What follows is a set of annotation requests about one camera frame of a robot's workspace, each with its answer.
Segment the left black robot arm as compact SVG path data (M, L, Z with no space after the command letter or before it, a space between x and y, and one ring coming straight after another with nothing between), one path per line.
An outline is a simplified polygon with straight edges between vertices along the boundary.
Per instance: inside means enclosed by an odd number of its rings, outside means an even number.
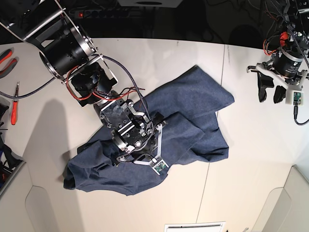
M247 67L247 72L257 74L258 99L264 102L267 88L274 88L274 103L303 105L303 84L309 71L300 67L309 62L309 2L263 0L260 6L273 18L274 33L262 45L269 60Z

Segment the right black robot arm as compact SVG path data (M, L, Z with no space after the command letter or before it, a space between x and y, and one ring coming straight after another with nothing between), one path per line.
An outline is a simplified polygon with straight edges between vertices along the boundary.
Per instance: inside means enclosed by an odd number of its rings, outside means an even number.
M59 1L3 0L0 24L38 49L53 79L64 83L81 106L94 106L120 149L116 163L150 166L158 174L168 168L161 156L163 116L150 115L143 95L139 95L142 109L134 108L128 96L140 93L137 84L120 93L113 89L118 80L107 65L110 58L99 52Z

